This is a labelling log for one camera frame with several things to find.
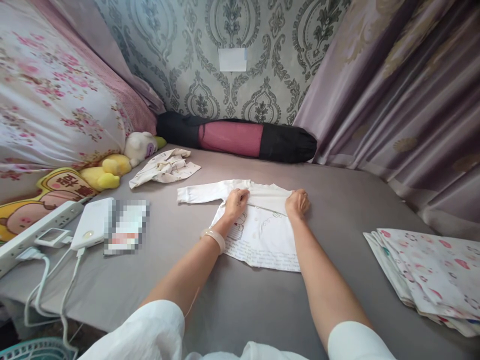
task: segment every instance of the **forearm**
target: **forearm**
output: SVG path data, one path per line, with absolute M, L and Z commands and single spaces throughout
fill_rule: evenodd
M 333 328 L 345 321 L 372 327 L 354 293 L 312 234 L 305 220 L 290 219 L 301 274 L 316 330 L 327 349 Z
M 234 221 L 224 216 L 212 228 L 225 239 Z M 140 306 L 155 300 L 169 300 L 186 315 L 212 272 L 219 253 L 218 243 L 208 235 L 203 236 L 153 288 Z

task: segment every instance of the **laundry basket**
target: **laundry basket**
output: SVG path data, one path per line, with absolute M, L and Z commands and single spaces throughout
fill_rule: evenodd
M 40 337 L 0 351 L 0 360 L 72 360 L 74 353 L 59 337 Z

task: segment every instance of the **folded cloth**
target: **folded cloth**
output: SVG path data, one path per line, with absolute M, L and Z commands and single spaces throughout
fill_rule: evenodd
M 262 185 L 251 180 L 225 180 L 182 187 L 178 203 L 198 204 L 222 199 L 212 225 L 225 212 L 225 203 L 233 189 L 248 189 L 245 212 L 233 224 L 225 239 L 228 256 L 251 267 L 300 272 L 294 232 L 285 212 L 285 200 L 292 193 L 275 184 Z
M 176 148 L 152 157 L 144 168 L 128 182 L 130 189 L 150 180 L 159 183 L 173 183 L 189 178 L 201 169 L 201 166 L 195 165 L 193 162 L 186 163 L 184 158 L 188 158 L 190 154 L 191 151 Z
M 363 235 L 405 305 L 466 337 L 480 335 L 478 242 L 386 228 Z

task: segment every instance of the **cartoon cushion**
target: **cartoon cushion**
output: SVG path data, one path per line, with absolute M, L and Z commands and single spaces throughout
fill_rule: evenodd
M 66 201 L 95 196 L 80 174 L 69 167 L 50 172 L 36 183 L 41 194 L 0 205 L 0 245 L 13 239 Z

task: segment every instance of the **floral pillowcase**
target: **floral pillowcase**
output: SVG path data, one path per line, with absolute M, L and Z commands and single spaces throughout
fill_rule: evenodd
M 25 0 L 0 1 L 0 203 L 51 170 L 94 166 L 133 131 L 123 105 Z

